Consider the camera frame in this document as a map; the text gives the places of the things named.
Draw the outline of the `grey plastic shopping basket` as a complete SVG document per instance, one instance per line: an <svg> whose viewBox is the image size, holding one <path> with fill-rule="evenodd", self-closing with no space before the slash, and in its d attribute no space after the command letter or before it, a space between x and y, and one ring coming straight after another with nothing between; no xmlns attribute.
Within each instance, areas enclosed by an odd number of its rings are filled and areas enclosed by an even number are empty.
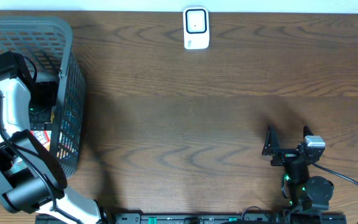
<svg viewBox="0 0 358 224"><path fill-rule="evenodd" d="M67 177L77 168L86 83L71 51L73 31L57 17L0 16L0 54L8 51L27 56L30 72L38 82L58 83L52 107L50 152Z"/></svg>

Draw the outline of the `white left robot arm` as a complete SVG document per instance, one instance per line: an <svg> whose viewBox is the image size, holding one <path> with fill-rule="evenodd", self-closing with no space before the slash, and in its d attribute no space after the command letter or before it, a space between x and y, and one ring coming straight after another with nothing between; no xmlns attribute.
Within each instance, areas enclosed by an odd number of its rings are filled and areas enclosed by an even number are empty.
<svg viewBox="0 0 358 224"><path fill-rule="evenodd" d="M29 62L11 51L0 54L0 204L64 223L107 223L96 201L68 186L57 158L30 131L30 115L54 105L57 83L42 87Z"/></svg>

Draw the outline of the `small orange snack packet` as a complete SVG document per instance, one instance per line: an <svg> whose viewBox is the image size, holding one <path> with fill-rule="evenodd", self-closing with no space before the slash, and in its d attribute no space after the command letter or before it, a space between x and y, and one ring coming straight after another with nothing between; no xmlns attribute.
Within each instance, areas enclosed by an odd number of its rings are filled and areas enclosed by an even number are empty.
<svg viewBox="0 0 358 224"><path fill-rule="evenodd" d="M35 138L43 145L46 150L50 150L51 131L31 131Z"/></svg>

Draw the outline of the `white barcode scanner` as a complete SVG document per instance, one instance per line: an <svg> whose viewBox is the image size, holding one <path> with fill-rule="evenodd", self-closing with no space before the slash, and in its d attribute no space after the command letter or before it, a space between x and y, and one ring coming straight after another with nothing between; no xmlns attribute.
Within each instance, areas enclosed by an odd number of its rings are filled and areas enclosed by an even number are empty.
<svg viewBox="0 0 358 224"><path fill-rule="evenodd" d="M209 12L205 7L188 7L183 11L183 41L187 50L209 47Z"/></svg>

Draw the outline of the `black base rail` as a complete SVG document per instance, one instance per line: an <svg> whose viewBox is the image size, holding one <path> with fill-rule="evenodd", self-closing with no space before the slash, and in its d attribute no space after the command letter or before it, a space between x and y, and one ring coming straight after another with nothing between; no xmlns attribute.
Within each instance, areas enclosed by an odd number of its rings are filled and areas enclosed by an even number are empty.
<svg viewBox="0 0 358 224"><path fill-rule="evenodd" d="M256 210L248 211L243 215L224 214L181 214L159 215L139 213L118 213L112 216L109 223L113 224L219 224L219 223L322 223L346 224L344 215L305 215L292 214L291 219L284 219L277 213L262 213Z"/></svg>

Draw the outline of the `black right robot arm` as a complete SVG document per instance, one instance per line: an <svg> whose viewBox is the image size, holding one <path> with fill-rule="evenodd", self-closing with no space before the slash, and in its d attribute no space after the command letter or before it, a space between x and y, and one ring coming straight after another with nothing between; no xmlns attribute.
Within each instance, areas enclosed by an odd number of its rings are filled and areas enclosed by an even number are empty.
<svg viewBox="0 0 358 224"><path fill-rule="evenodd" d="M266 140L262 149L263 156L270 156L271 166L282 166L282 195L290 200L282 217L290 222L295 215L318 216L329 209L334 185L321 176L310 176L308 166L319 161L326 147L321 136L313 134L309 127L303 127L303 140L296 148L280 147L273 126L267 128Z"/></svg>

